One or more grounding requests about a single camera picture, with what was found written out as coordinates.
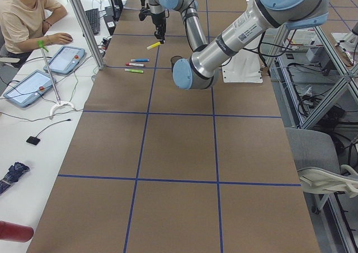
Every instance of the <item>person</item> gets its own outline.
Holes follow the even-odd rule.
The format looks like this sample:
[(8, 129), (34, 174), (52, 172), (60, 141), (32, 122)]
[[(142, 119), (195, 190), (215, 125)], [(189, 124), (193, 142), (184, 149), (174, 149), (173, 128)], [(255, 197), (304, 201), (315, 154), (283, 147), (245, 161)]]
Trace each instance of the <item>person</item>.
[[(47, 18), (45, 10), (52, 12)], [(44, 45), (70, 43), (71, 35), (64, 32), (45, 35), (66, 14), (65, 7), (57, 0), (0, 0), (0, 27), (6, 50), (9, 57), (20, 59), (13, 65), (20, 67), (39, 47), (39, 40)]]

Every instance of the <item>red cup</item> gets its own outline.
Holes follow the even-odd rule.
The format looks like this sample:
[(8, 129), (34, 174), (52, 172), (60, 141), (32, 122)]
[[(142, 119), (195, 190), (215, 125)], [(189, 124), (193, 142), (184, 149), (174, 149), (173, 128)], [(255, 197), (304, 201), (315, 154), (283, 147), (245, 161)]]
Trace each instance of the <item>red cup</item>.
[(27, 242), (33, 235), (31, 227), (0, 221), (0, 240)]

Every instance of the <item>green marker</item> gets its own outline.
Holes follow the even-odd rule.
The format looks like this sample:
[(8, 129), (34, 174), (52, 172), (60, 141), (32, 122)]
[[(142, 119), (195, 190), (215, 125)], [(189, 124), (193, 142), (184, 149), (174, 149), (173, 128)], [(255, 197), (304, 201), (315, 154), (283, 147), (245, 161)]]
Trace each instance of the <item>green marker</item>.
[(132, 72), (132, 73), (143, 73), (143, 70), (137, 70), (137, 69), (124, 69), (125, 72)]

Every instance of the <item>chair wheel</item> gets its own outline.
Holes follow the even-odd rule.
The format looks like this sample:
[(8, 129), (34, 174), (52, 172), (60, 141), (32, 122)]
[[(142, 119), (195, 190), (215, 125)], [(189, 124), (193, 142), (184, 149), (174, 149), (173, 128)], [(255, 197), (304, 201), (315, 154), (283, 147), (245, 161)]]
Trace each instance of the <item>chair wheel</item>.
[(318, 210), (318, 207), (312, 206), (311, 207), (312, 213), (319, 215), (321, 213), (321, 210)]

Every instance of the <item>person's arm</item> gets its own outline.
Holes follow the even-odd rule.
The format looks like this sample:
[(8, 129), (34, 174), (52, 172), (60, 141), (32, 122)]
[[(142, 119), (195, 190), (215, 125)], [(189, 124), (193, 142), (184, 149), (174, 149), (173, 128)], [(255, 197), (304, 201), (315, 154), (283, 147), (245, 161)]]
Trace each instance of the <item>person's arm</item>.
[(19, 49), (23, 52), (32, 51), (39, 48), (38, 41), (42, 40), (44, 45), (52, 45), (52, 44), (69, 44), (72, 41), (71, 35), (67, 33), (56, 33), (53, 35), (42, 36), (40, 38), (35, 39), (27, 39), (23, 42), (17, 43)]
[(54, 23), (61, 20), (66, 14), (67, 10), (63, 5), (54, 9), (52, 14), (43, 21), (43, 33), (46, 33)]

